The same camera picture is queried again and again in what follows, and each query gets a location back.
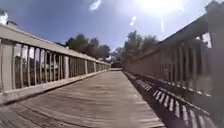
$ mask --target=sunlight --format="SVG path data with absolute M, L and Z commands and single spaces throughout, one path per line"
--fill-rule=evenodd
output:
M 135 0 L 140 9 L 157 17 L 175 11 L 184 11 L 182 0 Z

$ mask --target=cloud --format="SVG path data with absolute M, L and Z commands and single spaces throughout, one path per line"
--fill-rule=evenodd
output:
M 89 6 L 89 10 L 90 11 L 95 11 L 97 10 L 100 5 L 102 4 L 102 0 L 95 0 L 90 6 Z
M 133 26 L 135 24 L 135 21 L 137 20 L 136 16 L 133 16 L 131 19 L 131 23 L 129 24 L 130 26 Z

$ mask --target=walkway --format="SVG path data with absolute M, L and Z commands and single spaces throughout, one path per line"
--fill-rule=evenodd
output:
M 163 123 L 120 71 L 102 73 L 0 110 L 7 128 L 151 128 Z

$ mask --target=railing post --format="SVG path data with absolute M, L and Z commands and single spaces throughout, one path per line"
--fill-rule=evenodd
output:
M 8 40 L 1 41 L 1 84 L 3 91 L 10 91 L 15 87 L 14 69 L 15 43 Z
M 96 62 L 93 62 L 93 69 L 94 69 L 94 72 L 96 72 Z
M 212 79 L 212 98 L 214 103 L 211 103 L 212 113 L 211 116 L 215 119 L 218 127 L 223 127 L 224 117 L 224 5 L 218 3 L 209 4 L 206 7 L 208 30 L 211 36 L 212 48 L 209 55 L 209 68 Z
M 67 79 L 69 78 L 68 56 L 64 56 L 63 58 L 64 58 L 64 74 L 65 74 L 65 79 Z
M 85 74 L 88 74 L 88 60 L 85 60 Z

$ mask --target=wooden railing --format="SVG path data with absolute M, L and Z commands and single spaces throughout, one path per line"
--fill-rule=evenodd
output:
M 9 96 L 0 97 L 0 103 L 16 99 L 9 95 L 14 90 L 46 91 L 110 68 L 105 62 L 4 25 L 0 25 L 0 46 L 0 92 Z
M 186 109 L 193 111 L 194 117 L 188 115 L 188 119 L 194 118 L 191 124 L 196 122 L 197 127 L 224 127 L 223 10 L 223 4 L 209 9 L 124 66 L 137 79 L 152 83 L 143 88 L 154 90 L 152 95 L 166 109 L 177 115 L 179 106 L 179 118 L 184 119 Z M 173 110 L 169 108 L 171 100 Z

